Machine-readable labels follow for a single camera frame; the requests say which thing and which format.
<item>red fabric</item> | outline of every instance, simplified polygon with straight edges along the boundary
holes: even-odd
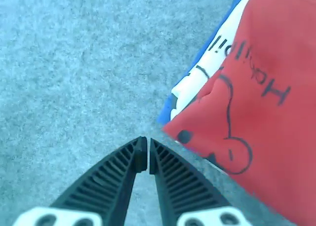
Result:
[[[316,0],[250,0],[229,56],[164,131],[316,225]]]

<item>drawstring bag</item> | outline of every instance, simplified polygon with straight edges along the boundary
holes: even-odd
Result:
[[[173,88],[163,130],[290,221],[314,226],[316,0],[247,0],[240,10],[231,45],[226,27]]]

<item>cartoon mouse drawing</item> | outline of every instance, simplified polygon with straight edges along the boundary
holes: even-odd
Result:
[[[233,120],[231,118],[231,106],[234,98],[234,87],[232,81],[227,76],[219,74],[217,82],[224,83],[225,86],[222,87],[227,87],[228,89],[228,99],[225,97],[227,104],[221,104],[221,107],[223,106],[226,109],[225,112],[222,112],[225,113],[225,119],[220,119],[225,122],[226,128],[224,129],[227,131],[222,133],[221,136],[216,135],[214,143],[212,142],[212,137],[210,137],[207,142],[207,150],[203,150],[204,153],[205,151],[208,151],[208,154],[203,157],[227,174],[238,175],[249,169],[253,160],[253,152],[247,140],[241,136],[234,135],[232,130]],[[198,98],[194,101],[194,103],[198,103],[199,101],[200,100]],[[198,134],[195,135],[192,131],[181,130],[178,132],[176,139],[178,142],[191,149],[190,146],[194,147],[200,145],[200,140],[198,140],[197,136]]]

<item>blue fabric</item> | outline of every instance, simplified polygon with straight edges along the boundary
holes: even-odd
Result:
[[[231,12],[234,10],[234,8],[236,7],[236,5],[240,2],[241,0],[233,0],[232,6],[229,9],[229,11],[227,12],[227,14],[225,15],[225,17],[223,18],[222,22],[218,25],[218,27],[215,29],[215,31],[213,32],[213,34],[210,36],[210,38],[207,40],[207,42],[204,44],[204,46],[202,47],[202,49],[200,50],[200,52],[197,54],[197,56],[195,57],[192,65],[186,70],[186,72],[183,74],[182,78],[187,76],[189,71],[192,69],[192,67],[200,60],[200,58],[202,57],[202,55],[204,54],[204,52],[206,51],[207,47],[209,46],[209,44],[213,41],[215,35],[217,34],[218,30],[221,28],[221,26],[223,25],[223,23],[227,20],[227,18],[229,17],[229,15],[231,14]],[[170,122],[170,112],[171,112],[171,95],[169,95],[169,97],[166,99],[165,103],[164,103],[164,107],[162,108],[162,111],[157,119],[157,122],[165,125],[168,122]]]

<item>floor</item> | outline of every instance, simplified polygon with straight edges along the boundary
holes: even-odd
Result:
[[[140,135],[180,153],[254,225],[291,225],[156,124],[231,2],[0,0],[0,225],[49,205]],[[148,173],[136,178],[125,225],[161,225]]]

